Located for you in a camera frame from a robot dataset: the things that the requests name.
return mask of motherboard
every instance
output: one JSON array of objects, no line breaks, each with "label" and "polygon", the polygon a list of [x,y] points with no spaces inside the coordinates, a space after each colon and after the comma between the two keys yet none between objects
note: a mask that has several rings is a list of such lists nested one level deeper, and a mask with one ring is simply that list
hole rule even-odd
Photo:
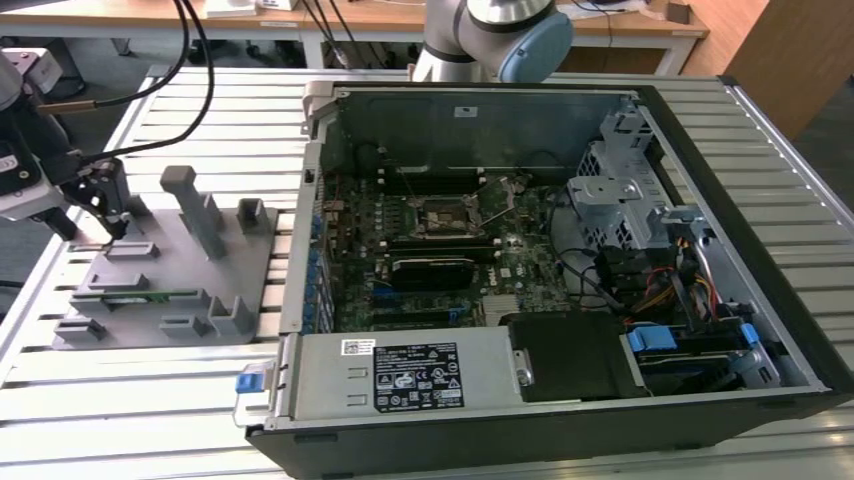
[{"label": "motherboard", "polygon": [[549,237],[556,186],[530,180],[327,178],[335,331],[496,326],[509,313],[574,308]]}]

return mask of screw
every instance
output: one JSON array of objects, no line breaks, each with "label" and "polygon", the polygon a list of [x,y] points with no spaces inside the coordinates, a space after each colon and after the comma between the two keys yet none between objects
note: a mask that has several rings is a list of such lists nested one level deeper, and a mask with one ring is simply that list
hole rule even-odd
[{"label": "screw", "polygon": [[517,370],[517,381],[524,387],[528,387],[532,384],[532,374],[528,370],[522,368]]}]

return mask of power supply label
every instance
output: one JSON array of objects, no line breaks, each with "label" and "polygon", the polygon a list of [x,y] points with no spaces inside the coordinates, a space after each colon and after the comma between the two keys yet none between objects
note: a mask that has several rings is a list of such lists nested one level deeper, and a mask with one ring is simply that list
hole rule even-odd
[{"label": "power supply label", "polygon": [[374,408],[381,413],[465,406],[457,343],[374,347]]}]

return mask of metal table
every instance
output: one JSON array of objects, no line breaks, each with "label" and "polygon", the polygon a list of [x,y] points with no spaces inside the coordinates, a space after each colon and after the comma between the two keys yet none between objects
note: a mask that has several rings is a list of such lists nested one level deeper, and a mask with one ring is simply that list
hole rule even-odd
[{"label": "metal table", "polygon": [[[131,106],[111,146],[163,139],[185,129],[202,104],[203,72],[186,69],[157,97]],[[295,208],[306,140],[301,97],[303,84],[314,79],[406,77],[404,72],[221,69],[213,111],[191,140],[139,153],[126,162],[131,189],[145,194],[153,208],[174,205],[161,191],[162,169],[190,164],[199,172],[199,190],[217,192],[222,207],[234,206],[242,196],[261,196],[281,209],[259,342],[237,347],[53,351],[53,329],[93,258],[91,253],[69,253],[54,239],[0,328],[3,478],[289,478],[245,442],[231,410],[235,375],[247,363],[271,358],[277,349],[293,224],[289,212]],[[853,216],[741,90],[716,78],[562,75],[552,81],[658,86],[853,365]],[[670,172],[684,186],[676,170]],[[767,425],[710,449],[406,478],[578,478],[620,472],[624,478],[650,480],[754,475],[849,479],[854,478],[852,407]]]}]

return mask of circuit board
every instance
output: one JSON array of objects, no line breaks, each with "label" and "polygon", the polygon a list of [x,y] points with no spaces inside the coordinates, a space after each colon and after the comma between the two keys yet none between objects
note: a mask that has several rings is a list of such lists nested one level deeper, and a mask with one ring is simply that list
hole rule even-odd
[{"label": "circuit board", "polygon": [[[526,188],[513,175],[482,178],[481,188],[462,195],[397,195],[376,181],[327,180],[335,331],[494,325],[496,302],[485,298],[504,299],[518,312],[573,308],[546,234],[554,187]],[[449,241],[470,243],[453,255],[432,249]],[[393,285],[408,262],[452,261],[476,248],[477,261],[457,260],[472,270],[462,287],[401,291]]]}]

